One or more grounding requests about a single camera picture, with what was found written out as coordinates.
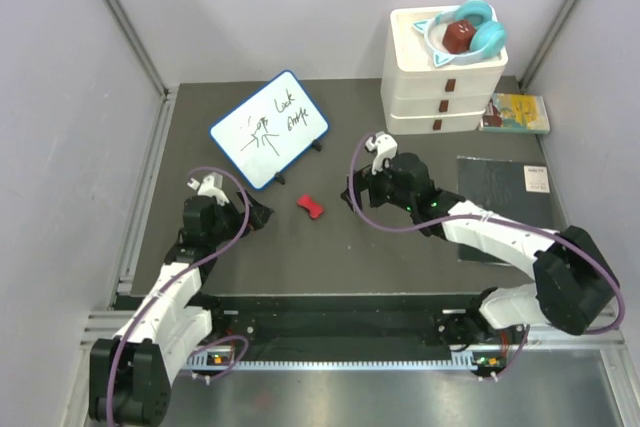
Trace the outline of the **brown cube toy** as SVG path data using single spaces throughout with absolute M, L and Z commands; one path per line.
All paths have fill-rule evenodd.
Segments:
M 450 23 L 443 36 L 442 44 L 451 54 L 463 54 L 470 50 L 476 28 L 466 19 Z

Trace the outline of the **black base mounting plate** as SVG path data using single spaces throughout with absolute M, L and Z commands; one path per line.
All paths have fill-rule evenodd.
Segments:
M 260 358 L 280 349 L 338 359 L 362 358 L 376 347 L 432 356 L 452 346 L 515 344 L 514 327 L 491 327 L 481 319 L 474 295 L 319 294 L 225 295 L 209 298 L 215 318 L 261 347 Z

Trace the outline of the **red whiteboard eraser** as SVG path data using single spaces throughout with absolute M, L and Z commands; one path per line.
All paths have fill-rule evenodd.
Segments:
M 306 211 L 312 220 L 317 220 L 324 213 L 323 206 L 308 194 L 304 194 L 298 198 L 297 206 Z

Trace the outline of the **blue framed whiteboard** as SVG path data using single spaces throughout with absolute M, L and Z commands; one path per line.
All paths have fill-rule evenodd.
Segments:
M 216 121 L 209 134 L 247 183 L 262 190 L 328 130 L 297 76 L 284 70 Z

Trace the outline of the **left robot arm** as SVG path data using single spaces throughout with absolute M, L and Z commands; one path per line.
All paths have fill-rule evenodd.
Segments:
M 264 228 L 271 208 L 246 193 L 243 211 L 219 189 L 188 198 L 182 226 L 152 290 L 112 337 L 95 341 L 89 360 L 88 413 L 109 426 L 157 426 L 165 418 L 172 385 L 191 359 L 230 346 L 214 365 L 226 375 L 244 357 L 249 341 L 229 334 L 225 317 L 203 304 L 199 291 L 218 256 L 252 231 Z

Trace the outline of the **illustrated yellow teal book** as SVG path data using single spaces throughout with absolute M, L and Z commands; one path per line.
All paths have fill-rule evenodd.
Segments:
M 550 121 L 542 96 L 494 93 L 479 125 L 480 131 L 544 135 Z

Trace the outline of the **aluminium frame rail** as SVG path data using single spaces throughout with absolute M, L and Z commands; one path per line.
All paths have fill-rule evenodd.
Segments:
M 131 291 L 143 242 L 155 186 L 173 117 L 178 88 L 172 87 L 162 98 L 159 115 L 142 165 L 141 177 L 133 202 L 133 210 L 119 255 L 113 297 Z

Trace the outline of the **teal cat ear headphones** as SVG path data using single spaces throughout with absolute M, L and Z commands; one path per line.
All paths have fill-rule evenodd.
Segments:
M 507 33 L 504 26 L 493 19 L 493 8 L 483 0 L 468 0 L 453 10 L 437 14 L 431 19 L 413 23 L 413 29 L 423 36 L 425 50 L 436 68 L 447 65 L 471 65 L 495 57 L 505 46 Z M 470 50 L 463 54 L 451 54 L 443 46 L 435 47 L 431 34 L 440 25 L 447 26 L 462 19 L 468 20 L 477 30 Z

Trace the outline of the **white three drawer organizer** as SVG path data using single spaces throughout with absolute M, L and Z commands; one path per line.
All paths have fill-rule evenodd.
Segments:
M 395 135 L 439 134 L 476 129 L 506 68 L 505 46 L 489 32 L 471 49 L 478 56 L 461 65 L 442 40 L 460 7 L 398 8 L 389 16 L 381 81 L 387 130 Z

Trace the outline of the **dark blue notebook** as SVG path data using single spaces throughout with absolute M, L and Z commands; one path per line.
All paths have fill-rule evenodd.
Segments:
M 460 157 L 460 195 L 474 204 L 516 222 L 556 229 L 551 185 L 543 164 Z

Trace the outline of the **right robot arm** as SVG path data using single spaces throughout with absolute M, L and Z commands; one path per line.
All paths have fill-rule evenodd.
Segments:
M 592 334 L 592 323 L 610 301 L 624 303 L 618 281 L 585 230 L 548 230 L 497 215 L 437 187 L 413 153 L 352 169 L 341 196 L 356 214 L 362 212 L 363 193 L 373 208 L 389 204 L 407 212 L 412 230 L 474 248 L 528 277 L 519 287 L 485 289 L 458 316 L 478 342 L 490 342 L 517 325 Z

